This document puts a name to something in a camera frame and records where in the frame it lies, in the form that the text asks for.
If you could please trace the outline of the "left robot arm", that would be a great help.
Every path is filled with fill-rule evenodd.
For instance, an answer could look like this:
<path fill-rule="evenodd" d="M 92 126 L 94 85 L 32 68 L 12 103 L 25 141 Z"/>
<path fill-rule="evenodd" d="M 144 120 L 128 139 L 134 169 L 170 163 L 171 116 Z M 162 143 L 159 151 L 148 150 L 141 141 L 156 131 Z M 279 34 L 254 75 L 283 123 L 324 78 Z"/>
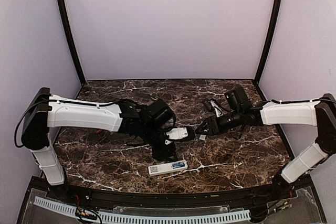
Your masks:
<path fill-rule="evenodd" d="M 29 149 L 37 159 L 40 169 L 54 193 L 63 201 L 74 197 L 74 189 L 66 181 L 66 174 L 58 161 L 49 139 L 54 127 L 82 127 L 128 134 L 141 138 L 152 148 L 157 161 L 165 161 L 175 155 L 175 144 L 168 139 L 170 130 L 164 125 L 176 117 L 161 99 L 150 105 L 130 99 L 100 103 L 79 101 L 50 94 L 49 88 L 41 88 L 19 119 L 15 134 L 22 130 L 17 148 Z"/>

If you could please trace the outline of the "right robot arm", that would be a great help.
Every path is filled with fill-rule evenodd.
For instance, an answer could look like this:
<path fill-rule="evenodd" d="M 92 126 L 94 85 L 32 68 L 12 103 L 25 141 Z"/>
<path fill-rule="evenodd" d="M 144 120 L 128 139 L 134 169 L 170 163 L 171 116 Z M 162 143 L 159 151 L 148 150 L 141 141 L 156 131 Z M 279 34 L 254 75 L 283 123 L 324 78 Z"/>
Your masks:
<path fill-rule="evenodd" d="M 302 124 L 315 126 L 317 138 L 299 156 L 290 161 L 268 188 L 273 200 L 288 191 L 288 184 L 312 170 L 329 156 L 335 154 L 335 98 L 326 93 L 322 97 L 302 101 L 264 101 L 252 105 L 242 87 L 225 93 L 231 112 L 206 118 L 196 129 L 196 134 L 217 135 L 238 126 L 264 126 L 275 124 Z"/>

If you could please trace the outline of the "white remote control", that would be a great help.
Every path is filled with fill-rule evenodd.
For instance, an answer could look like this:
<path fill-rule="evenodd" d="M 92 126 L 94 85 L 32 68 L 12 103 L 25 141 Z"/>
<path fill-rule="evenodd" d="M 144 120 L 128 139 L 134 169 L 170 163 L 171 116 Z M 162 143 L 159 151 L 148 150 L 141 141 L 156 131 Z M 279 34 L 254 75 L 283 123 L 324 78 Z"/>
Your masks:
<path fill-rule="evenodd" d="M 185 164 L 185 167 L 173 169 L 172 168 L 173 164 Z M 187 161 L 181 160 L 177 162 L 170 162 L 170 163 L 165 163 L 165 164 L 149 166 L 148 172 L 150 176 L 158 176 L 158 175 L 164 175 L 164 174 L 169 174 L 169 173 L 174 173 L 174 172 L 180 172 L 186 169 L 188 169 Z"/>

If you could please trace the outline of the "white battery cover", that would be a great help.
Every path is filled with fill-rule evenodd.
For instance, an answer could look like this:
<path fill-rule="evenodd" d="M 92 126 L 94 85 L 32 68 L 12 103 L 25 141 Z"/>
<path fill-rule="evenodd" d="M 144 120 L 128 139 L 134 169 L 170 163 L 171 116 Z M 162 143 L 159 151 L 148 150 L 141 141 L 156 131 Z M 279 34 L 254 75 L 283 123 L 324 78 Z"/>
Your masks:
<path fill-rule="evenodd" d="M 200 135 L 198 139 L 201 141 L 204 141 L 206 140 L 206 135 Z"/>

